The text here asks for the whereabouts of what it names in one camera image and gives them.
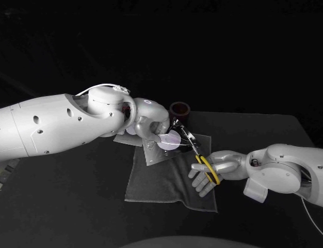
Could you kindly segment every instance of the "dark table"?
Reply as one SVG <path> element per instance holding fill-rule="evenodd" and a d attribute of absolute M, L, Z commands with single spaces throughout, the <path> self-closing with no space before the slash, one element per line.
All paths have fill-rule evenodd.
<path fill-rule="evenodd" d="M 249 153 L 275 143 L 312 146 L 286 115 L 190 112 L 188 130 L 211 136 L 211 151 Z M 118 247 L 170 235 L 259 247 L 323 247 L 299 198 L 269 191 L 260 204 L 242 193 L 246 180 L 216 187 L 217 214 L 181 203 L 125 202 L 132 153 L 134 147 L 109 137 L 21 159 L 0 191 L 0 247 Z M 323 208 L 306 205 L 323 219 Z"/>

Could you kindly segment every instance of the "white cable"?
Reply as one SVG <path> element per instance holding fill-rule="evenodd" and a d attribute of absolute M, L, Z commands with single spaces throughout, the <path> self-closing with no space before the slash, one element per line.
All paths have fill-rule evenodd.
<path fill-rule="evenodd" d="M 301 201 L 302 201 L 302 205 L 304 205 L 304 208 L 305 208 L 305 212 L 306 212 L 306 214 L 308 214 L 308 218 L 309 218 L 309 220 L 311 220 L 311 222 L 312 222 L 312 224 L 314 224 L 314 226 L 315 226 L 315 229 L 318 230 L 318 232 L 319 232 L 321 235 L 323 235 L 323 232 L 319 231 L 319 229 L 318 229 L 318 227 L 317 227 L 317 225 L 315 225 L 315 223 L 314 223 L 314 221 L 312 221 L 312 218 L 311 218 L 311 216 L 309 216 L 308 209 L 306 209 L 306 206 L 305 206 L 305 203 L 304 203 L 302 198 L 301 198 Z"/>
<path fill-rule="evenodd" d="M 87 90 L 90 90 L 92 88 L 95 88 L 95 87 L 98 87 L 98 86 L 112 86 L 112 87 L 119 87 L 119 85 L 116 85 L 116 84 L 98 84 L 98 85 L 95 85 L 95 86 L 89 87 L 87 89 L 85 89 L 82 92 L 79 92 L 79 93 L 76 94 L 76 96 L 82 95 L 82 94 L 83 94 Z"/>

